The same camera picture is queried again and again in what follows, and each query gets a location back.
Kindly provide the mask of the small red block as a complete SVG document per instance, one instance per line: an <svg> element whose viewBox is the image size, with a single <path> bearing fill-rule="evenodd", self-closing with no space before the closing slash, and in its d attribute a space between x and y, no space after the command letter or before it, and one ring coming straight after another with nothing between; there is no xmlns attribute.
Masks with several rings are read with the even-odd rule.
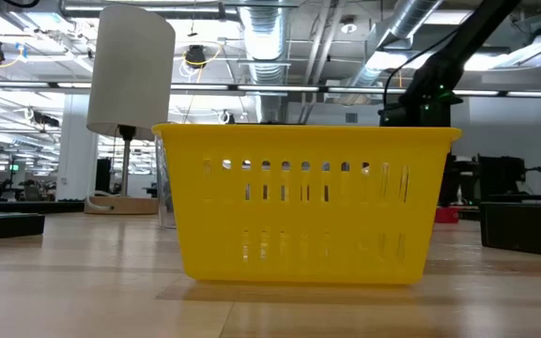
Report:
<svg viewBox="0 0 541 338"><path fill-rule="evenodd" d="M458 223L458 207L438 207L435 214L435 223Z"/></svg>

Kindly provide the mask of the black rectangular block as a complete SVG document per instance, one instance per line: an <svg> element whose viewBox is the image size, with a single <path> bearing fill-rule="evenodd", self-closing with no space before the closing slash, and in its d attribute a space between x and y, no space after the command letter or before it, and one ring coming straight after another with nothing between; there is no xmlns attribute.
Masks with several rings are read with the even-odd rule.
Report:
<svg viewBox="0 0 541 338"><path fill-rule="evenodd" d="M0 212L0 238L42 235L45 216L37 213Z"/></svg>

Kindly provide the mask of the black background equipment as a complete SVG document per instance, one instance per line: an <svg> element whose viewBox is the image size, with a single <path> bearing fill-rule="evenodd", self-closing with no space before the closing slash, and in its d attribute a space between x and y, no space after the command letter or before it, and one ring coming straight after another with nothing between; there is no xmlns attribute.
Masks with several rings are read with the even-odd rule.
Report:
<svg viewBox="0 0 541 338"><path fill-rule="evenodd" d="M477 155L469 160L449 154L446 158L438 205L449 207L456 203L479 206L482 203L521 203L540 201L541 194L523 191L529 172L541 175L541 165L526 167L517 157L488 157Z"/></svg>

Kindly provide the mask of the yellow plastic basket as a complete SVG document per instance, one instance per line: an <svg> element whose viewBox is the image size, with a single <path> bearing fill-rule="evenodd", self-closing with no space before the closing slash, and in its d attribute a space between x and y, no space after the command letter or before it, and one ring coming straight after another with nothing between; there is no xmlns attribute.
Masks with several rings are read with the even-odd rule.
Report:
<svg viewBox="0 0 541 338"><path fill-rule="evenodd" d="M413 284L455 128L159 124L185 273Z"/></svg>

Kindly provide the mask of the clear plastic container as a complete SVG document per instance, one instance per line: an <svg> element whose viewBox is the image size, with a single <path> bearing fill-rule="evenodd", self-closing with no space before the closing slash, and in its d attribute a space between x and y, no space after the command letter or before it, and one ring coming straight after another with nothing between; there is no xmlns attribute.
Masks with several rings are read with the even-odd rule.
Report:
<svg viewBox="0 0 541 338"><path fill-rule="evenodd" d="M159 225L161 229L176 229L173 199L170 187L168 166L162 138L155 137L157 196L159 210Z"/></svg>

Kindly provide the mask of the white cylinder lamp shade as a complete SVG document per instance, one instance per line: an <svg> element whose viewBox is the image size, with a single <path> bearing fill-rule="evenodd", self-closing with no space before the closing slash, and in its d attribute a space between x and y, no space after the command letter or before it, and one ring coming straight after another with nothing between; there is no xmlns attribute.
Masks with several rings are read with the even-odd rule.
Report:
<svg viewBox="0 0 541 338"><path fill-rule="evenodd" d="M143 8L111 5L100 12L86 127L124 142L121 193L92 192L88 214L153 215L153 198L128 196L131 142L155 139L151 128L168 118L176 32Z"/></svg>

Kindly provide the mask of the white column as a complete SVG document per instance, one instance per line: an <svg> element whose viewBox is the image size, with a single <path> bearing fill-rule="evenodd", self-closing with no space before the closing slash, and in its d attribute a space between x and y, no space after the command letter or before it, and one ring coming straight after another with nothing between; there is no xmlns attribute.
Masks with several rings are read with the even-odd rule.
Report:
<svg viewBox="0 0 541 338"><path fill-rule="evenodd" d="M94 189L98 136L86 127L88 103L88 95L65 95L57 200L84 200Z"/></svg>

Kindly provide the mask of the silver ventilation duct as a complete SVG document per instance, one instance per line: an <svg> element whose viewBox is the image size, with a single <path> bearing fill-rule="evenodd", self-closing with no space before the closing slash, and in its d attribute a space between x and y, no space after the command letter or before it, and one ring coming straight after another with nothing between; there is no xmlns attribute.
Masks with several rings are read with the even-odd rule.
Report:
<svg viewBox="0 0 541 338"><path fill-rule="evenodd" d="M396 54L391 50L410 50L415 33L444 0L398 0L393 14L374 23L365 41L365 60L360 68L340 84L369 87L386 69L395 68Z"/></svg>
<svg viewBox="0 0 541 338"><path fill-rule="evenodd" d="M252 82L257 85L282 85L286 81L286 66L280 61L286 56L288 9L280 7L283 0L243 0L254 3L239 8L243 25L243 43Z"/></svg>

